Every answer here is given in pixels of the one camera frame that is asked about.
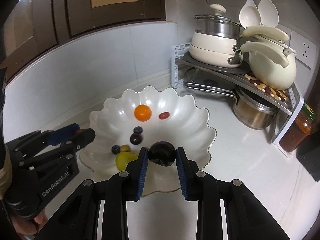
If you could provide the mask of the person left hand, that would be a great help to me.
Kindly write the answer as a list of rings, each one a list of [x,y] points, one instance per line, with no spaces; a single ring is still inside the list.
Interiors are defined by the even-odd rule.
[[[45,210],[42,210],[33,220],[28,220],[20,216],[11,216],[11,222],[20,239],[26,239],[26,236],[38,233],[47,223],[48,218]]]

